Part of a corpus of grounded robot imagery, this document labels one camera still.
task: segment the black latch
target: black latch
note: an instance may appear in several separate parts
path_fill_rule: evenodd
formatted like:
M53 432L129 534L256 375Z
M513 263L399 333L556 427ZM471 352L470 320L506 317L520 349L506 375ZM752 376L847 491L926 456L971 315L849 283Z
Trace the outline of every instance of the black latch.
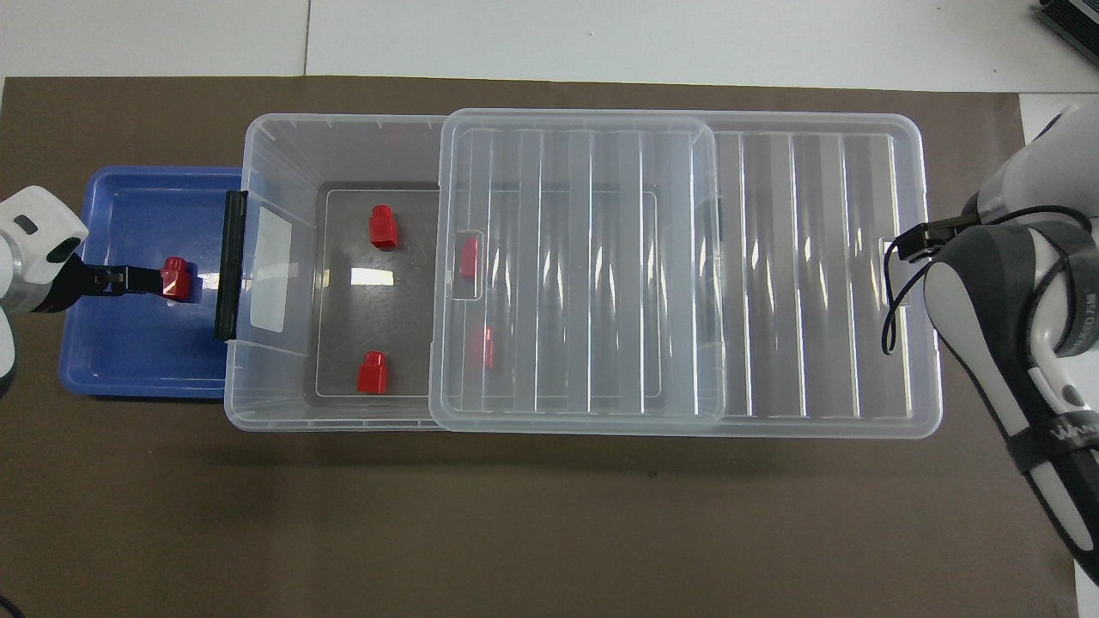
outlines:
M214 336L236 338L236 312L241 302L241 277L244 275L244 214L248 191L225 191L225 223L221 233L221 274L218 278L218 307L213 318Z

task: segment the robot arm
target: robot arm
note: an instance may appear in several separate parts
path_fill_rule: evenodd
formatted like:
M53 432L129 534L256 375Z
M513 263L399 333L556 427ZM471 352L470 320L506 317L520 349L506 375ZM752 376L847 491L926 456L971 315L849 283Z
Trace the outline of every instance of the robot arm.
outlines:
M1099 582L1097 144L1099 101L1055 119L985 184L972 212L910 230L897 246L901 258L932 257L932 323Z
M0 201L0 396L15 372L15 342L8 314L37 307L88 229L42 187Z

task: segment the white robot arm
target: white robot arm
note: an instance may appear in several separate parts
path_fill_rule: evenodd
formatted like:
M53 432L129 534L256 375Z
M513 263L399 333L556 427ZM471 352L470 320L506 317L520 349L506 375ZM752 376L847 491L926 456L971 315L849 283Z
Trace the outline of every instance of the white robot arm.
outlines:
M15 371L15 342L8 316L34 310L54 278L88 238L88 228L42 187L26 187L0 201L0 396Z

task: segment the black strap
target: black strap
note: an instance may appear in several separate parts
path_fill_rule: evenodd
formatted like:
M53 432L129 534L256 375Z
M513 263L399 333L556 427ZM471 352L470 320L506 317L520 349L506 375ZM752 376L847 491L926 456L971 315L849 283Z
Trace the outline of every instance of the black strap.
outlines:
M1042 221L1030 227L1061 254L1068 294L1068 321L1054 347L1058 356L1076 356L1099 341L1099 249L1091 234L1062 221Z
M1097 445L1099 413L1075 410L1032 424L1008 438L1008 454L1022 474L1057 455Z

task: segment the plastic lid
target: plastic lid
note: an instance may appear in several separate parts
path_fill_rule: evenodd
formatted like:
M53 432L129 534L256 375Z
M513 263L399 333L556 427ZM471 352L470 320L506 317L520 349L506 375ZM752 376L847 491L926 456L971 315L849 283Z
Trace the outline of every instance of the plastic lid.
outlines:
M724 412L714 137L660 112L443 125L432 417L654 433Z

